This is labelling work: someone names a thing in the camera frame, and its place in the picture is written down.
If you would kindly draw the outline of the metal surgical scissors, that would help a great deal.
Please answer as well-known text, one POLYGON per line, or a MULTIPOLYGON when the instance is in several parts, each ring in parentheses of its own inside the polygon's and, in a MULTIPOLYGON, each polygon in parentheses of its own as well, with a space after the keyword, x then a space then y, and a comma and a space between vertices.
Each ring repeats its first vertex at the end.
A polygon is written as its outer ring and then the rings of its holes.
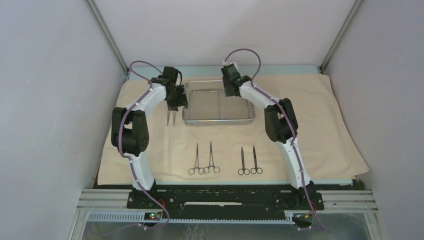
POLYGON ((253 175, 260 175, 263 173, 263 169, 258 166, 258 160, 257 160, 257 152, 255 146, 252 147, 252 154, 253 154, 253 164, 254 166, 250 169, 250 173, 253 175))

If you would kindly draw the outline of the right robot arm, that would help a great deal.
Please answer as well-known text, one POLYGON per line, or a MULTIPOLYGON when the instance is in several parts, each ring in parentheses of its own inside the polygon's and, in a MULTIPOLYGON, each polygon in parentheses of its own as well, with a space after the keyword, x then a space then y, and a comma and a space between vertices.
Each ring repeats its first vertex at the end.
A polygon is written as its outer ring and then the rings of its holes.
POLYGON ((236 63, 224 62, 221 72, 227 97, 241 97, 263 110, 265 132, 282 152, 288 167, 289 183, 297 190, 290 196, 291 204, 297 209, 304 209, 311 202, 307 191, 313 182, 300 153, 298 122, 292 102, 288 98, 273 97, 257 86, 251 77, 242 76, 236 63))

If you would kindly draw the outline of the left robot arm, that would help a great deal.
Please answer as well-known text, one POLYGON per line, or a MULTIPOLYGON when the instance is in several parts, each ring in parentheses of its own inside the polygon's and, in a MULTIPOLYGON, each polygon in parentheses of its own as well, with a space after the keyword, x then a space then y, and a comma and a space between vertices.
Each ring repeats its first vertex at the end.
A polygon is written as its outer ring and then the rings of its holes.
POLYGON ((158 104, 166 102, 169 112, 188 106, 183 75, 175 67, 165 66, 161 74, 147 82, 146 90, 126 107, 115 107, 111 119, 111 144, 129 163, 133 187, 142 191, 138 201, 153 208, 158 194, 151 190, 155 179, 148 163, 146 150, 150 141, 147 117, 158 104))

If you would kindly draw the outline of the metal surgical instrument tray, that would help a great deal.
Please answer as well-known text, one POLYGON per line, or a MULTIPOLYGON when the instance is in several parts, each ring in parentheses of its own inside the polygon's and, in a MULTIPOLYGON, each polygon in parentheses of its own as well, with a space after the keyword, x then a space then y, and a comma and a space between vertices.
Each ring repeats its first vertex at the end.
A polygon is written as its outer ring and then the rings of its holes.
POLYGON ((254 105, 238 96, 226 96, 222 80, 194 80, 184 84, 188 105, 182 120, 187 126, 249 125, 255 117, 254 105))

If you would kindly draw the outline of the metal hemostat clamp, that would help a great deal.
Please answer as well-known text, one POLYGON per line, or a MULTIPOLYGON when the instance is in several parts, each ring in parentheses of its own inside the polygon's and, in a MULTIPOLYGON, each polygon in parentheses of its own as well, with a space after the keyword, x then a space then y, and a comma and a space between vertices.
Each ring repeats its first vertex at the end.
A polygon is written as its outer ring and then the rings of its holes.
POLYGON ((188 174, 190 176, 194 175, 195 173, 198 173, 199 175, 205 174, 205 170, 203 167, 200 167, 200 161, 199 161, 199 145, 196 144, 195 149, 195 161, 194 166, 192 168, 188 169, 188 174))
POLYGON ((213 172, 214 174, 220 173, 221 169, 215 165, 214 162, 214 155, 213 155, 213 145, 212 141, 209 142, 209 161, 208 166, 205 166, 203 168, 204 174, 209 174, 210 172, 213 172))

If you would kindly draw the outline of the metal tweezers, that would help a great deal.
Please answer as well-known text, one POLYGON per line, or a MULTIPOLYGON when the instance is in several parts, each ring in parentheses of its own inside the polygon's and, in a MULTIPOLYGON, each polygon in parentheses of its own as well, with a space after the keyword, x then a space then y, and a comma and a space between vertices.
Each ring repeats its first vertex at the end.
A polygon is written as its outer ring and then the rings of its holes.
POLYGON ((179 111, 172 111, 172 126, 173 127, 176 125, 178 113, 179 113, 179 111))

